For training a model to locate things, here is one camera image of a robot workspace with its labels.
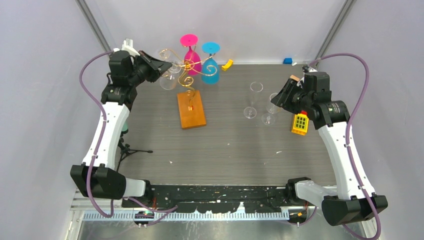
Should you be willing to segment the clear ribbed wine glass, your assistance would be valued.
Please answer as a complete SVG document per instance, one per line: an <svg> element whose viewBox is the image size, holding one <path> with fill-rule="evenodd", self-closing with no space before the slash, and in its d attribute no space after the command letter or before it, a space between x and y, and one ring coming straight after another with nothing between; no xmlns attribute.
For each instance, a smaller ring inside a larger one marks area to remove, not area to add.
<svg viewBox="0 0 424 240"><path fill-rule="evenodd" d="M277 92L272 93L269 96L268 102L266 104L267 113L261 116L262 123L264 125L270 126L273 125L276 121L275 115L281 110L280 107L276 106L271 102L271 100L278 95Z"/></svg>

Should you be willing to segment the clear flute glass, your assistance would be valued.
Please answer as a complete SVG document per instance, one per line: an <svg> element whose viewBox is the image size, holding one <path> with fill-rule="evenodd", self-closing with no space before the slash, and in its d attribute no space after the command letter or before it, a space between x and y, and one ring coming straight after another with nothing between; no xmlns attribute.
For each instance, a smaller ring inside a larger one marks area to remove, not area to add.
<svg viewBox="0 0 424 240"><path fill-rule="evenodd" d="M257 110L255 109L255 104L257 103L263 89L264 89L263 84L258 81L254 81L249 85L249 95L248 95L249 104L243 110L243 115L247 119L253 119L256 117Z"/></svg>

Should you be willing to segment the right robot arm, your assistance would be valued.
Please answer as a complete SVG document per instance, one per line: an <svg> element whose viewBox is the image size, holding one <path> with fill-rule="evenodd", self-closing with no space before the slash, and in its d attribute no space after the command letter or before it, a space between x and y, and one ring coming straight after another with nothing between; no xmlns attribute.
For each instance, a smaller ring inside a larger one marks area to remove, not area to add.
<svg viewBox="0 0 424 240"><path fill-rule="evenodd" d="M330 76L326 72L307 72L302 79L289 78L271 103L284 110L299 114L306 112L324 142L336 179L336 190L330 190L308 177L287 181L285 198L291 205L301 202L322 210L331 226L368 221L388 207L387 198L377 195L368 180L356 150L350 114L341 100L332 100Z"/></svg>

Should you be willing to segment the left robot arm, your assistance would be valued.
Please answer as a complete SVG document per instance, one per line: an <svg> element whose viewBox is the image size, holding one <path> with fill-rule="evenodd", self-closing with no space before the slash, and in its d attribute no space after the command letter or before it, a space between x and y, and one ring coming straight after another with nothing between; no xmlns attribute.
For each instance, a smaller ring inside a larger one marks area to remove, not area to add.
<svg viewBox="0 0 424 240"><path fill-rule="evenodd" d="M143 82L156 82L172 64L156 59L144 51L128 50L106 52L109 56L108 83L96 99L83 82L83 90L100 108L99 122L92 143L80 165L73 165L70 176L84 197L119 200L134 197L141 207L153 202L148 180L127 178L116 171L115 157L120 139L131 112L137 86Z"/></svg>

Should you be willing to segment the pink wine glass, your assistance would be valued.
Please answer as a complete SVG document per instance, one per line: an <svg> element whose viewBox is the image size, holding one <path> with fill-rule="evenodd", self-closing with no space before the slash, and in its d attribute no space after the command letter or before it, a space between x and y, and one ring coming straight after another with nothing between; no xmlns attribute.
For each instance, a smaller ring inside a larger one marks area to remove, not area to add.
<svg viewBox="0 0 424 240"><path fill-rule="evenodd" d="M196 76L202 71L201 58L196 52L198 37L195 34L185 34L180 38L180 43L183 47L188 48L188 52L184 56L184 60L189 63L188 74Z"/></svg>

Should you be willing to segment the blue wine glass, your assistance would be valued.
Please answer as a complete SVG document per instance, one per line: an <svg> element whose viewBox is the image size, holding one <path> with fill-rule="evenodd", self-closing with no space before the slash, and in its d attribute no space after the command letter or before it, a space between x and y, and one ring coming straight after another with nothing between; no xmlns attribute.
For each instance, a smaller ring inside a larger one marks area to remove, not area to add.
<svg viewBox="0 0 424 240"><path fill-rule="evenodd" d="M217 84L220 80L220 67L213 56L220 51L220 45L216 42L206 42L201 49L209 55L202 66L201 80L208 85Z"/></svg>

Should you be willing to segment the orange wooden rack base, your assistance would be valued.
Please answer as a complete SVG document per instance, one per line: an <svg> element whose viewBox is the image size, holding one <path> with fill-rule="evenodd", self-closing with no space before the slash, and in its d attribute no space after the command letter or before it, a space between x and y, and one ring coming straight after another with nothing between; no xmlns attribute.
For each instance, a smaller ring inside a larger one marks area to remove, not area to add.
<svg viewBox="0 0 424 240"><path fill-rule="evenodd" d="M183 130L204 127L207 125L203 102L199 90L191 90L177 94L177 103L181 128Z"/></svg>

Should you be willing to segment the wooden toy block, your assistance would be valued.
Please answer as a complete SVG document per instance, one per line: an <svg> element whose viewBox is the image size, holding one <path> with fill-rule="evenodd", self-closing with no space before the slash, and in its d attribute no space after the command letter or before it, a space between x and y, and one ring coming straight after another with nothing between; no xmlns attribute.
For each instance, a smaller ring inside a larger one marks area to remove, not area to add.
<svg viewBox="0 0 424 240"><path fill-rule="evenodd" d="M292 80L294 80L294 81L296 81L296 82L299 82L300 81L300 78L298 78L298 77L296 77L294 75L291 75L289 78L292 79Z"/></svg>

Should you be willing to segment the colourful toy brick building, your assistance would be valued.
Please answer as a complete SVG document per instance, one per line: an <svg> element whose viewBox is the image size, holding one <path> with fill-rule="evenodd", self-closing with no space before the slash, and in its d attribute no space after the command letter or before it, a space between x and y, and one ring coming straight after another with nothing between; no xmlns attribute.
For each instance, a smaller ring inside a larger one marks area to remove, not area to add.
<svg viewBox="0 0 424 240"><path fill-rule="evenodd" d="M305 136L308 132L309 118L306 111L302 110L298 114L293 115L291 132L301 136Z"/></svg>

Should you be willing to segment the blue toy block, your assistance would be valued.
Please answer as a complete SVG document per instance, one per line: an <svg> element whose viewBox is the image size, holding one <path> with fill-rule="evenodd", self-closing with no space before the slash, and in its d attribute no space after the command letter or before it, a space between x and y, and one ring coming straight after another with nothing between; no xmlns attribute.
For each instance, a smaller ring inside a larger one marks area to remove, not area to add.
<svg viewBox="0 0 424 240"><path fill-rule="evenodd" d="M286 57L282 62L284 65L291 65L293 63L293 59L291 57Z"/></svg>

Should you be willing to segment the yellow toy block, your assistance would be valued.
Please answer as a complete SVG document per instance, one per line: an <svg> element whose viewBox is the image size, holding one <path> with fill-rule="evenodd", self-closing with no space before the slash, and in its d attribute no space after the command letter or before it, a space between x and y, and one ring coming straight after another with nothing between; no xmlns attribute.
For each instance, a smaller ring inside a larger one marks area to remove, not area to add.
<svg viewBox="0 0 424 240"><path fill-rule="evenodd" d="M233 63L234 61L232 59L229 59L226 64L221 66L221 70L224 72L229 70L232 67Z"/></svg>

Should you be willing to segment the mint green cup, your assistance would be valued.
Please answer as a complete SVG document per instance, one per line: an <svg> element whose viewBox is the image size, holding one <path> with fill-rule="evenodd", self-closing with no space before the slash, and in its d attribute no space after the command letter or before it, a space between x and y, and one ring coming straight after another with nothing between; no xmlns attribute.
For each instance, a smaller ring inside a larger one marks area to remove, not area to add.
<svg viewBox="0 0 424 240"><path fill-rule="evenodd" d="M121 129L121 134L122 134L122 135L125 135L125 134L127 134L128 132L129 132L128 123L125 121L125 122L124 122L124 124L123 124L123 126L122 126L122 129Z"/></svg>

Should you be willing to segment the small black tripod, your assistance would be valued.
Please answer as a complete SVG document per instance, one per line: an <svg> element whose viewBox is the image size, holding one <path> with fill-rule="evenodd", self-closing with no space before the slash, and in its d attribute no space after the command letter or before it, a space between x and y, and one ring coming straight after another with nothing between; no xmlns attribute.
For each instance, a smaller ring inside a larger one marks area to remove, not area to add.
<svg viewBox="0 0 424 240"><path fill-rule="evenodd" d="M125 160L127 157L136 154L136 153L149 153L152 154L154 151L153 150L141 150L141 149L131 149L131 146L128 143L125 143L124 138L121 136L119 138L119 142L117 145L120 149L120 157L119 157L119 161L116 167L116 172L119 171L121 163L123 162L123 160Z"/></svg>

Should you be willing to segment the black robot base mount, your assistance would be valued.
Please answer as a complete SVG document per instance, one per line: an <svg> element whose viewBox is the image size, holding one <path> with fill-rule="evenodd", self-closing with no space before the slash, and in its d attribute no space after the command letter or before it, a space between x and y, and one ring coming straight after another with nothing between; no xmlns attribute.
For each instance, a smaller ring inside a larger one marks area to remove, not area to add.
<svg viewBox="0 0 424 240"><path fill-rule="evenodd" d="M152 185L147 194L122 200L124 208L147 207L136 218L164 221L281 221L300 227L318 208L292 200L278 185Z"/></svg>

